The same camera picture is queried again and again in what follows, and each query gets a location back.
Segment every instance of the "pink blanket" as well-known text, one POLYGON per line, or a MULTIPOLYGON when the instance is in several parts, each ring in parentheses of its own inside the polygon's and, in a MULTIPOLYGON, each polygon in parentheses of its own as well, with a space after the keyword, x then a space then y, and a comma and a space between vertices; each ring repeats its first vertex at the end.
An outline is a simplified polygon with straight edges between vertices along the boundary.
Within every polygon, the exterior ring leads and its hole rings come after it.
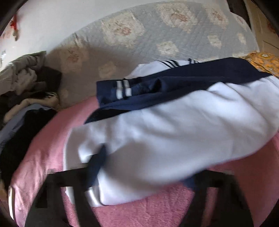
MULTIPOLYGON (((95 97, 59 112, 33 139, 28 152, 14 173, 15 218, 23 227, 49 169, 62 171, 62 151, 68 133, 83 124, 98 107, 95 97)), ((250 207, 255 227, 265 220, 279 198, 279 134, 257 153, 241 160, 213 167, 232 171, 237 177, 250 207)), ((215 190, 209 190, 203 225, 208 223, 215 190)), ((178 226, 193 193, 181 184, 170 186, 159 194, 132 203, 93 208, 103 227, 111 226, 178 226)), ((63 193, 69 223, 78 226, 74 206, 63 193)))

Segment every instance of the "pink fleece bedding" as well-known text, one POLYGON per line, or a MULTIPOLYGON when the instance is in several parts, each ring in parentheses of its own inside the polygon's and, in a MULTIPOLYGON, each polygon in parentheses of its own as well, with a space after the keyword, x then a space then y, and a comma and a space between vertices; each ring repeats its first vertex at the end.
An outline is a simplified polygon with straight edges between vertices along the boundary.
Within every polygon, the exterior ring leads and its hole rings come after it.
MULTIPOLYGON (((49 169, 62 171, 63 146, 69 131, 83 124, 98 107, 95 97, 59 112, 33 139, 29 150, 14 173, 15 218, 24 226, 28 210, 49 169)), ((279 198, 279 134, 257 153, 241 160, 213 167, 232 171, 237 177, 250 207, 255 227, 265 220, 279 198)), ((208 223, 216 191, 209 191, 204 225, 208 223)), ((103 227, 178 226, 193 193, 181 184, 159 194, 132 203, 93 209, 103 227)), ((65 209, 72 226, 78 226, 74 206, 63 193, 65 209)))

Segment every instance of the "light blue garment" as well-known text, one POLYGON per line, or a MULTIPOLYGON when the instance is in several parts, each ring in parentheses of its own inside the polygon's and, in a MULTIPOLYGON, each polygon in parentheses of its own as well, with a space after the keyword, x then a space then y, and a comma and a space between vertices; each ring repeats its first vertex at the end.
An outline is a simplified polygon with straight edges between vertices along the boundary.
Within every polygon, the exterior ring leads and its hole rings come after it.
POLYGON ((19 130, 19 128, 24 123, 24 116, 29 110, 38 110, 38 109, 49 110, 51 108, 44 107, 40 104, 32 104, 21 111, 19 111, 0 131, 0 154, 5 146, 5 144, 13 137, 13 135, 19 130))

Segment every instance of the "yellow patterned cloth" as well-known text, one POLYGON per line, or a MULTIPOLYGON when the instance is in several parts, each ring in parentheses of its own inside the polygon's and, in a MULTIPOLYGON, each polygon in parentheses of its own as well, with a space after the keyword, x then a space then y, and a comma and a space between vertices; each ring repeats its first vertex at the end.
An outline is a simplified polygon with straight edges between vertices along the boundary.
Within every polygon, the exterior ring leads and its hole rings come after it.
POLYGON ((268 52, 252 52, 242 58, 249 61, 257 70, 279 77, 279 57, 268 52))

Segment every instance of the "orange floral fabric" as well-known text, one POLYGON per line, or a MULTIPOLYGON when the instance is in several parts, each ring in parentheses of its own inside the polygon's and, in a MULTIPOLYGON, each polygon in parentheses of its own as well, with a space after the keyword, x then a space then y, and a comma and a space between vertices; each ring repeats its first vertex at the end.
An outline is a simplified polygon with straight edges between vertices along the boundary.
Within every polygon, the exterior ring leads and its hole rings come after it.
POLYGON ((257 70, 279 77, 279 57, 268 52, 252 52, 242 58, 249 61, 257 70))

